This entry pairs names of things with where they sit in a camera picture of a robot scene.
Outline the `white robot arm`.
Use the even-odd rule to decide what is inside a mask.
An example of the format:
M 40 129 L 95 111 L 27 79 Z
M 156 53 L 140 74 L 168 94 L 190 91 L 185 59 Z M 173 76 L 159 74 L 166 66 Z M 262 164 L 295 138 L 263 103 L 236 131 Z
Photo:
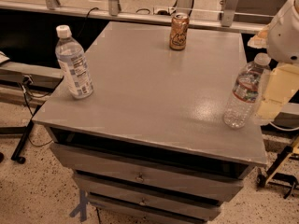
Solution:
M 278 64 L 261 82 L 262 94 L 254 121 L 267 125 L 299 90 L 299 0 L 287 0 L 248 46 L 266 49 Z

